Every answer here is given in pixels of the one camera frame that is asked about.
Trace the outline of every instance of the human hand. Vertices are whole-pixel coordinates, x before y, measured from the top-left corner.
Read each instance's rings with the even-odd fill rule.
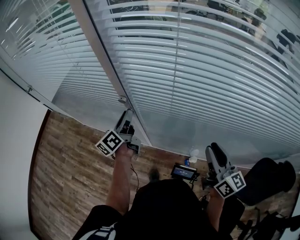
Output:
[[[123,159],[123,158],[126,158],[126,159],[130,159],[132,158],[134,154],[134,151],[132,149],[130,149],[128,146],[127,146],[127,143],[123,143],[117,150],[116,150],[116,159]]]

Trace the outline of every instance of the wooden floor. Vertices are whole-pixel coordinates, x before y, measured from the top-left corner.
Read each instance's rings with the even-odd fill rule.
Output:
[[[52,112],[38,147],[32,175],[31,209],[34,231],[43,240],[72,239],[92,207],[104,204],[112,180],[113,160],[100,154],[95,148],[103,132],[84,126],[74,119]],[[175,162],[183,163],[185,156],[142,147],[141,154],[133,159],[140,186],[148,183],[148,172],[156,166],[161,179],[170,178]],[[198,161],[201,176],[207,172],[207,164]],[[258,207],[262,212],[278,211],[289,216],[298,192],[299,178],[289,193],[277,194]],[[137,178],[131,178],[131,203],[137,188]],[[194,192],[198,197],[201,183],[196,182]],[[255,218],[254,207],[246,207],[243,220]],[[239,235],[235,229],[232,236]]]

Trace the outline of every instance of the cable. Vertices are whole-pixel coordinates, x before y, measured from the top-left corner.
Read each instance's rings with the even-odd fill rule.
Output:
[[[132,164],[131,164],[131,170],[136,174],[136,178],[137,178],[136,192],[137,192],[140,188],[140,180],[139,180],[139,177],[137,176],[137,173],[136,173],[135,169],[133,168]]]
[[[191,187],[191,189],[193,190],[193,188],[194,188],[194,182],[195,181],[197,181],[197,178],[199,177],[199,174],[196,174],[195,176],[194,176],[194,178],[189,182],[190,184],[192,184],[192,187]]]
[[[207,209],[208,201],[206,199],[207,199],[207,194],[199,198],[199,202],[203,210]]]

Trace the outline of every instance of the black chair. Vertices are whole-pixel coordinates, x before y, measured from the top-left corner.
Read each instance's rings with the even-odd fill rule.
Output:
[[[254,240],[271,240],[276,232],[283,234],[286,228],[290,228],[292,232],[300,227],[300,215],[295,217],[278,217],[279,214],[274,212],[268,215],[255,228],[251,229],[251,233],[247,237],[252,237]]]
[[[252,220],[249,220],[247,224],[244,224],[240,221],[241,216],[243,215],[245,206],[238,200],[235,196],[226,198],[220,217],[219,223],[219,234],[222,236],[223,240],[231,240],[232,237],[230,233],[233,231],[235,226],[238,226],[242,229],[242,233],[239,237],[244,239],[248,234],[252,226]]]
[[[255,9],[254,14],[263,20],[267,19],[266,15],[264,14],[264,11],[260,8]]]
[[[221,12],[228,12],[229,11],[229,8],[226,5],[224,5],[224,4],[219,5],[218,2],[215,2],[215,1],[212,1],[212,0],[208,0],[207,6],[212,8],[212,9],[221,11]],[[216,16],[216,20],[219,20],[220,16],[217,15],[217,14],[214,14],[214,15]]]
[[[296,172],[288,161],[277,164],[263,158],[244,179],[246,186],[235,195],[246,205],[254,206],[281,191],[288,192],[296,181]]]
[[[259,229],[263,229],[262,226],[264,226],[266,220],[260,222],[260,211],[257,208],[255,208],[257,210],[255,226],[252,226],[252,220],[244,224],[240,221],[240,218],[245,210],[243,203],[253,206],[281,191],[288,192],[293,187],[296,181],[296,173],[291,163],[285,161],[277,164],[270,158],[263,158],[254,165],[244,179],[246,186],[235,195],[225,199],[219,224],[219,232],[222,234],[223,239],[232,239],[230,233],[236,225],[243,230],[238,240],[245,239],[249,231],[250,234],[247,239],[256,235],[257,239],[260,240],[263,239],[259,238],[260,235],[265,237],[274,235],[276,229],[287,228],[287,222],[277,220],[276,229],[272,228],[264,234]]]
[[[245,17],[242,17],[242,20],[244,20],[245,22],[248,22],[247,18],[245,18]],[[249,27],[247,27],[245,25],[241,25],[240,29],[243,30],[244,32],[248,32]]]

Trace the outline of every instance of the white wall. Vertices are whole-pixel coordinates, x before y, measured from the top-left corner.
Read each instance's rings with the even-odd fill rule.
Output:
[[[35,239],[29,230],[28,175],[46,111],[43,105],[0,72],[1,240]]]

